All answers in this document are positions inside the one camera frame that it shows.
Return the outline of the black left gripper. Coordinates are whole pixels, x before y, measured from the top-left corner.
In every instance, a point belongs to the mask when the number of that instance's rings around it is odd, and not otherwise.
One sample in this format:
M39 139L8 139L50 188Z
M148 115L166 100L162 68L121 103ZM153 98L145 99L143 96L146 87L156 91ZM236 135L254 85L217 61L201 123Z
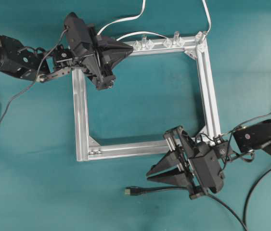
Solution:
M72 53L75 66L82 70L96 89L109 89L116 79L111 70L133 52L133 47L107 36L90 33L90 37L93 53L84 57L76 57Z

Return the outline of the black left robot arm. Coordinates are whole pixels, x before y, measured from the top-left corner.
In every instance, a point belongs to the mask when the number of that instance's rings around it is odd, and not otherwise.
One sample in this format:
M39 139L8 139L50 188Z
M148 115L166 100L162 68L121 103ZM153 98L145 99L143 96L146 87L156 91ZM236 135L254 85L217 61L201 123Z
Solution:
M58 44L53 51L25 47L20 41L0 35L0 72L9 76L48 82L79 69L98 90L113 86L113 68L127 58L133 47L107 36L96 35L92 26L64 25L69 44Z

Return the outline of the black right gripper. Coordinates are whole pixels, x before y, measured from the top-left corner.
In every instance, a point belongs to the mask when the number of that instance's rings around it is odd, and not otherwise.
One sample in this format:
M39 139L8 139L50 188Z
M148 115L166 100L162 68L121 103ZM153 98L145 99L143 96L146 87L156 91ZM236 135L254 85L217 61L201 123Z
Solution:
M167 130L163 137L168 144L169 151L146 173L147 180L185 188L191 199L207 195L211 190L200 185L189 162L189 158L194 156L195 147L199 142L194 141L182 126ZM207 144L217 155L216 146Z

